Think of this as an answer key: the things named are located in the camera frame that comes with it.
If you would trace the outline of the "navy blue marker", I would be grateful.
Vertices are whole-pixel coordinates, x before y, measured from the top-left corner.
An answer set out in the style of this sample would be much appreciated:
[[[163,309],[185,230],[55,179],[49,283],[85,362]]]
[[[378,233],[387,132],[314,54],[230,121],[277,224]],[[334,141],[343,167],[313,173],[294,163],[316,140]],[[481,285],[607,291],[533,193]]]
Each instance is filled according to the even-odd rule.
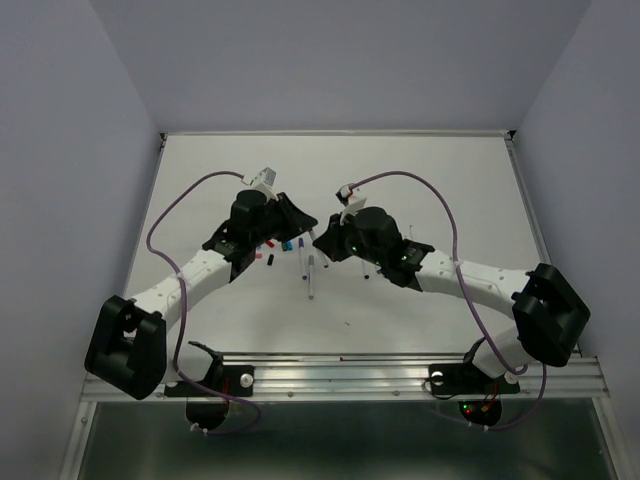
[[[302,280],[306,281],[308,279],[308,267],[306,264],[306,253],[305,253],[305,243],[302,236],[298,238],[298,257],[299,257],[299,265]]]

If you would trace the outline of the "grey marker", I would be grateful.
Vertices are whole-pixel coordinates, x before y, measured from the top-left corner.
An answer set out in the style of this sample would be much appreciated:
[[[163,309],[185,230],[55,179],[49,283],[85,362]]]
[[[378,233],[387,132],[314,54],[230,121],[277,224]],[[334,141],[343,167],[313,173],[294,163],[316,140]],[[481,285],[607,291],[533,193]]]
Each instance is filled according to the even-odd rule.
[[[307,259],[307,285],[308,285],[309,300],[313,300],[315,298],[314,278],[315,278],[315,256],[313,254],[310,254]]]

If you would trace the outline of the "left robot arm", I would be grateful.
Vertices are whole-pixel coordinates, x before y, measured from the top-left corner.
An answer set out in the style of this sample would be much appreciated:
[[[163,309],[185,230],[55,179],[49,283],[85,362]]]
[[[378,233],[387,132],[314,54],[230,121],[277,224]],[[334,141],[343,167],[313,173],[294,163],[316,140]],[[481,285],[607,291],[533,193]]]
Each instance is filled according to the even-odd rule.
[[[173,266],[173,274],[129,299],[114,295],[103,303],[85,370],[137,400],[179,381],[173,366],[178,349],[168,346],[169,330],[185,330],[189,309],[244,273],[259,246],[292,240],[317,224],[284,193],[270,198],[258,190],[239,192],[229,218],[184,266]]]

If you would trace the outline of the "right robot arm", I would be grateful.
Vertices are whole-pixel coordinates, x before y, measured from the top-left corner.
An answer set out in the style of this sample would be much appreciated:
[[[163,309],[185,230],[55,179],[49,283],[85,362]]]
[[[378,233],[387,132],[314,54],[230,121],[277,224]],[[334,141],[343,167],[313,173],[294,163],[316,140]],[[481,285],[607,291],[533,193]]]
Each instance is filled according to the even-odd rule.
[[[400,288],[461,298],[471,311],[484,306],[513,320],[514,327],[485,334],[461,364],[461,381],[472,390],[534,361],[566,366],[591,316],[556,267],[540,263],[530,271],[508,270],[456,260],[403,237],[380,207],[332,215],[313,244],[333,262],[358,257],[374,265]]]

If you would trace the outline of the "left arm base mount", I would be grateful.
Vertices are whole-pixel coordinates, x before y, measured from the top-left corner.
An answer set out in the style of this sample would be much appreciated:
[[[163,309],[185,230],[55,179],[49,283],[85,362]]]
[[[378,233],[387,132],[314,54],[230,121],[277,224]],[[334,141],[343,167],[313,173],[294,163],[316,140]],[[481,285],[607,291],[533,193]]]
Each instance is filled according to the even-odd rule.
[[[255,383],[255,367],[247,364],[226,366],[221,352],[197,341],[189,341],[188,344],[210,357],[208,369],[201,380],[186,380],[186,375],[179,373],[180,380],[177,385],[166,386],[165,392],[169,392],[170,397],[177,397],[177,394],[172,392],[177,389],[184,397],[221,400],[221,403],[213,405],[187,404],[185,415],[190,430],[205,437],[214,437],[244,432],[256,426],[262,420],[263,410],[250,400]],[[244,425],[231,429],[223,428],[223,423],[231,413],[232,404],[249,407],[255,412],[254,418]]]

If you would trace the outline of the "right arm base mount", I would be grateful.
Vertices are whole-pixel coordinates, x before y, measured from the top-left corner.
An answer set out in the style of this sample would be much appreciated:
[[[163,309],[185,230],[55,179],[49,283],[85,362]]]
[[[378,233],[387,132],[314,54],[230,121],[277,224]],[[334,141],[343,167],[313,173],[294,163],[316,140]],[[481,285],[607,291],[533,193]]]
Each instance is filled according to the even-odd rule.
[[[422,390],[437,400],[451,400],[458,396],[480,395],[480,400],[460,400],[458,409],[463,419],[472,426],[485,429],[495,427],[501,419],[501,395],[520,392],[517,381],[509,383],[503,376],[490,378],[472,364],[476,351],[483,343],[477,341],[460,363],[432,364],[422,381]]]

